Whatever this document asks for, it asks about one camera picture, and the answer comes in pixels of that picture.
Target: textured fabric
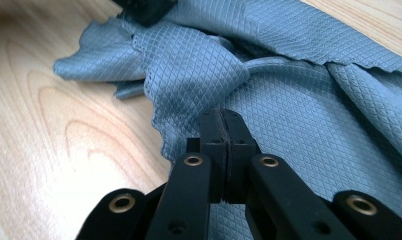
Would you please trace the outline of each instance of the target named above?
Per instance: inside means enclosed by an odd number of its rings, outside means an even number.
[[[182,0],[151,28],[122,14],[54,71],[115,82],[120,98],[145,79],[171,161],[200,112],[229,108],[316,194],[362,191],[402,217],[402,58],[299,1]],[[241,206],[213,205],[210,225],[211,239],[252,238]]]

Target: wood grain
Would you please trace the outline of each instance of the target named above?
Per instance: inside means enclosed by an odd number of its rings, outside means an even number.
[[[305,0],[402,55],[402,0]],[[73,239],[108,192],[167,179],[145,97],[66,82],[55,59],[78,48],[107,0],[0,0],[0,239]]]

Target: screw hole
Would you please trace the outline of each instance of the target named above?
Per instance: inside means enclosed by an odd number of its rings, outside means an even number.
[[[114,205],[118,208],[122,208],[125,207],[126,205],[128,205],[130,203],[129,199],[127,198],[121,198],[119,200],[117,200]]]
[[[111,200],[108,208],[113,213],[124,213],[135,206],[136,200],[130,194],[120,194]]]
[[[184,162],[189,166],[198,166],[202,163],[202,159],[199,157],[188,157],[184,160]]]
[[[169,232],[173,235],[181,235],[187,229],[187,224],[182,219],[175,219],[170,221],[168,226]]]
[[[360,196],[351,195],[347,198],[346,202],[354,211],[364,215],[373,216],[378,212],[378,209],[373,203]]]
[[[266,167],[276,167],[279,165],[279,161],[272,157],[264,157],[260,160],[260,162]]]
[[[331,233],[331,228],[328,226],[328,224],[321,221],[313,222],[312,227],[314,231],[319,234],[328,235]]]

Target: wooden table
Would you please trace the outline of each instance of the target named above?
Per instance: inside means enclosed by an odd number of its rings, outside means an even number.
[[[402,55],[402,0],[305,0]],[[149,192],[169,163],[145,97],[116,100],[106,84],[65,82],[55,59],[107,0],[0,0],[0,239],[73,239],[108,192]]]

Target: black object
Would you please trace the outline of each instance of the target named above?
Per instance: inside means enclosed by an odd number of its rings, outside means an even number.
[[[202,113],[200,132],[166,185],[108,194],[77,239],[207,239],[210,203],[220,201],[245,204],[255,239],[402,239],[402,219],[375,198],[316,196],[282,158],[260,152],[236,112]]]
[[[157,23],[177,3],[177,0],[113,0],[130,15],[133,20],[144,26]]]

